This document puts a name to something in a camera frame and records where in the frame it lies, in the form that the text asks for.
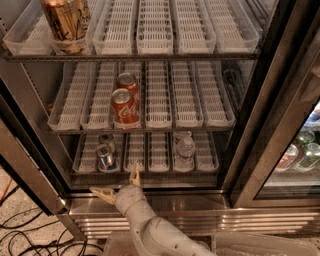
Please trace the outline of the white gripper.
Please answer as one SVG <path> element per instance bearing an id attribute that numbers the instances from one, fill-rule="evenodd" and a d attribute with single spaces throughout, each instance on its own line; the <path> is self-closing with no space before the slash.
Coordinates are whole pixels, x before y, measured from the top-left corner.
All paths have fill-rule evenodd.
<path id="1" fill-rule="evenodd" d="M 90 187 L 90 191 L 108 204 L 115 204 L 123 215 L 126 215 L 128 211 L 132 211 L 134 214 L 142 214 L 145 211 L 146 198 L 139 187 L 141 186 L 141 180 L 138 165 L 130 173 L 129 183 L 131 185 L 120 189 L 117 195 L 112 188 Z"/>

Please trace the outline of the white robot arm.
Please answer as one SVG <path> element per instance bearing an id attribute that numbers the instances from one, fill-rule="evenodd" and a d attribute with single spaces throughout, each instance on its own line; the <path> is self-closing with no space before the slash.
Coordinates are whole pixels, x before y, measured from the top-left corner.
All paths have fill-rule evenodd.
<path id="1" fill-rule="evenodd" d="M 155 213 L 141 188 L 138 169 L 130 173 L 129 184 L 118 192 L 94 186 L 90 191 L 127 219 L 139 256 L 217 256 Z"/>

